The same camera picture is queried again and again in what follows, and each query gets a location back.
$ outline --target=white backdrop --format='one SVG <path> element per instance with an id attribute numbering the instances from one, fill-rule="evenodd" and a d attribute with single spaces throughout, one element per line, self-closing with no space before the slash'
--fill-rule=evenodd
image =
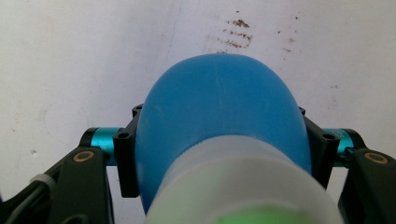
<path id="1" fill-rule="evenodd" d="M 2 197 L 86 129 L 125 126 L 171 65 L 214 52 L 265 63 L 320 127 L 355 129 L 396 157 L 395 11 L 390 0 L 1 1 Z M 335 200 L 345 173 L 332 176 Z M 121 198 L 115 169 L 109 178 L 116 222 L 143 223 L 139 200 Z"/>

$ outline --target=green circle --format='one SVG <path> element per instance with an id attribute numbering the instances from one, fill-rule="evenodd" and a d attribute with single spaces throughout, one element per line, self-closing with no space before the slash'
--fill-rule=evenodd
<path id="1" fill-rule="evenodd" d="M 318 224 L 305 212 L 279 206 L 256 206 L 231 212 L 212 224 Z"/>

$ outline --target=gray cable tie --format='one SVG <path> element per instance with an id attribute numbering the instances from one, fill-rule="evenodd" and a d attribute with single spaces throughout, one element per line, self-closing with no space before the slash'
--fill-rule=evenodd
<path id="1" fill-rule="evenodd" d="M 34 181 L 40 181 L 46 184 L 49 187 L 50 194 L 52 194 L 56 186 L 55 180 L 53 180 L 50 175 L 46 175 L 46 174 L 36 175 L 30 180 L 31 183 Z"/>

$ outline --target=blue rounded surface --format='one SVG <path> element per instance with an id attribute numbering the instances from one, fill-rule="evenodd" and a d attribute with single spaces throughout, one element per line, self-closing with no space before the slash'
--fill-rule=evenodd
<path id="1" fill-rule="evenodd" d="M 303 117 L 282 80 L 246 56 L 198 56 L 166 71 L 143 106 L 135 161 L 145 211 L 181 153 L 224 134 L 261 139 L 310 173 Z"/>

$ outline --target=white surface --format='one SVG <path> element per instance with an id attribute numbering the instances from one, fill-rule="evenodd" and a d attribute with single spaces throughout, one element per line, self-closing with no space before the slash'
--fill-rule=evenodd
<path id="1" fill-rule="evenodd" d="M 265 63 L 320 127 L 355 129 L 396 157 L 395 11 L 390 0 L 1 1 L 0 191 L 15 195 L 87 128 L 125 126 L 174 63 L 217 51 Z M 137 201 L 113 197 L 118 223 L 143 222 Z"/>
<path id="2" fill-rule="evenodd" d="M 209 224 L 263 206 L 290 209 L 316 223 L 343 223 L 337 205 L 311 175 L 273 146 L 240 135 L 206 139 L 178 157 L 146 222 Z"/>

